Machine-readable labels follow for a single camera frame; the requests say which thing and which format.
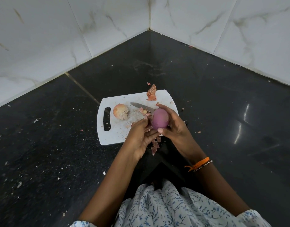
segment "marble tile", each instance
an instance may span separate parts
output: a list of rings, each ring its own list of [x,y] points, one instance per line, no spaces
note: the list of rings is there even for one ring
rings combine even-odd
[[[89,59],[67,0],[0,0],[0,106]]]
[[[149,29],[149,0],[68,0],[92,57]]]
[[[290,85],[290,0],[238,0],[214,55]]]
[[[151,0],[151,29],[213,53],[236,0]]]

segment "floral shirt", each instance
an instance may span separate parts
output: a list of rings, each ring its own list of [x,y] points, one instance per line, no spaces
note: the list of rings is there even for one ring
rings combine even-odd
[[[94,227],[86,221],[75,221],[71,227]],[[143,184],[133,199],[126,199],[117,214],[115,227],[122,226],[197,226],[197,227],[271,227],[255,210],[237,217],[213,200],[188,188],[181,194],[164,181],[162,190]]]

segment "unpeeled onion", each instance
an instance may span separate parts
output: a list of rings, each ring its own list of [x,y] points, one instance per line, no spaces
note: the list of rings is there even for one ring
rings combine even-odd
[[[151,117],[152,129],[166,128],[169,123],[169,115],[164,109],[158,108]]]
[[[125,120],[128,116],[128,108],[125,104],[119,103],[113,108],[113,115],[119,120]]]

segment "person's right arm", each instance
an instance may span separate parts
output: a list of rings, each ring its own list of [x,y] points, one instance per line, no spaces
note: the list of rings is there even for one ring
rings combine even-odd
[[[203,160],[206,155],[193,139],[185,123],[177,113],[169,107],[159,104],[170,115],[170,128],[159,128],[158,132],[171,139],[177,150],[193,165]],[[215,166],[210,163],[195,172],[207,196],[219,203],[234,216],[249,210],[249,206],[236,194],[231,186],[222,177]]]

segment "person's right hand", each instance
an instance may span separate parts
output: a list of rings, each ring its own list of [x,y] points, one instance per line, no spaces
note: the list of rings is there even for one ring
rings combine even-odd
[[[183,120],[169,107],[162,104],[159,104],[159,107],[168,112],[170,128],[159,128],[158,132],[171,139],[181,155],[187,158],[192,164],[203,160],[206,155],[193,139]]]

